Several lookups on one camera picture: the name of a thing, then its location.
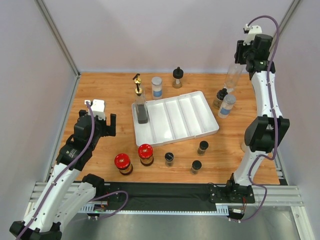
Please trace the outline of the clear glass oil bottle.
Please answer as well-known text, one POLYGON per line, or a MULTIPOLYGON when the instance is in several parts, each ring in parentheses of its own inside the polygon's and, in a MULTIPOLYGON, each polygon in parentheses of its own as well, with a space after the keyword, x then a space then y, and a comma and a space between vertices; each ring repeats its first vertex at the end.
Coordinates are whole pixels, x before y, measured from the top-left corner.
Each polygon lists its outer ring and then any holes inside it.
POLYGON ((243 69, 244 65, 241 65, 239 63, 232 63, 229 66, 223 85, 223 88, 226 89, 228 94, 236 90, 243 69))

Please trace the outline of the glass oil bottle dark sauce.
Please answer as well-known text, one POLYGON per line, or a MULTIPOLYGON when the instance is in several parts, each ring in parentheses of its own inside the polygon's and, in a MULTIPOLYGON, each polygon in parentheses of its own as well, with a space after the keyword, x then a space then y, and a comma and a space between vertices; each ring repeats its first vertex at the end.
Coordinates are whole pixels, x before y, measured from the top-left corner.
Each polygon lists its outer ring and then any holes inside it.
POLYGON ((148 122, 148 109, 146 105, 145 93, 143 97, 137 99, 135 96, 135 110, 137 114, 137 120, 139 124, 146 124, 148 122))

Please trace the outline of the glass oil bottle brown sauce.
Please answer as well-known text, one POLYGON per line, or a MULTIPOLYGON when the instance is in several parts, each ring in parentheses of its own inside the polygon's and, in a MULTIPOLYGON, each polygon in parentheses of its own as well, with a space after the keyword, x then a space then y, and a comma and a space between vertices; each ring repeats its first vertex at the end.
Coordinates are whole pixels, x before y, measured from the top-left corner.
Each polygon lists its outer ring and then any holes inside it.
POLYGON ((142 80, 140 78, 140 74, 137 73, 132 80, 135 84, 134 93, 135 93, 136 99, 137 100, 141 99, 145 91, 144 91, 144 88, 142 87, 142 80))

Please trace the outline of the salt jar blue label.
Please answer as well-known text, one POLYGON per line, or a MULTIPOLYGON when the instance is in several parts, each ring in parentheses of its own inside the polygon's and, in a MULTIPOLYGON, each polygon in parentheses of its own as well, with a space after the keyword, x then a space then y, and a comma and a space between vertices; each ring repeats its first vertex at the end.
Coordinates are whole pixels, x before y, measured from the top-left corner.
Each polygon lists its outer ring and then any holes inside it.
POLYGON ((152 84, 152 98, 154 100, 159 100, 163 96, 163 81, 159 76, 154 76, 151 80, 152 84))

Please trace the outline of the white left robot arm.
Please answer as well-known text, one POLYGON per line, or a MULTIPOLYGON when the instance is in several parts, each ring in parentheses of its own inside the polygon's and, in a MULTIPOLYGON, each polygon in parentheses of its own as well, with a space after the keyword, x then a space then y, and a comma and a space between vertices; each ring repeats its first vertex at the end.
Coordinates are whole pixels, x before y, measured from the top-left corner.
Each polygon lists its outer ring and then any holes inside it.
POLYGON ((17 240, 60 240, 66 226, 87 202, 104 197, 103 178, 87 174, 76 191, 66 197, 71 184, 93 156, 102 137, 116 136, 116 114, 107 124, 103 110, 80 110, 65 145, 60 149, 47 184, 32 210, 9 231, 17 240))

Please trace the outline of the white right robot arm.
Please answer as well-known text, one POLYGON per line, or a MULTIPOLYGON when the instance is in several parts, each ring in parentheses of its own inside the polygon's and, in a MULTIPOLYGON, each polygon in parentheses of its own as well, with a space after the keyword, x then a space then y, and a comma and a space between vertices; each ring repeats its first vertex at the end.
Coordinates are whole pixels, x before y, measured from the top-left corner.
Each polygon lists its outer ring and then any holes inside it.
POLYGON ((225 196, 232 203, 245 200, 254 203, 254 176, 265 159, 273 160, 278 146, 290 127, 279 108, 275 64, 269 59, 273 38, 258 33, 252 40, 237 42, 235 63, 245 65, 249 73, 257 107, 257 116, 244 133, 244 157, 225 187, 225 196))

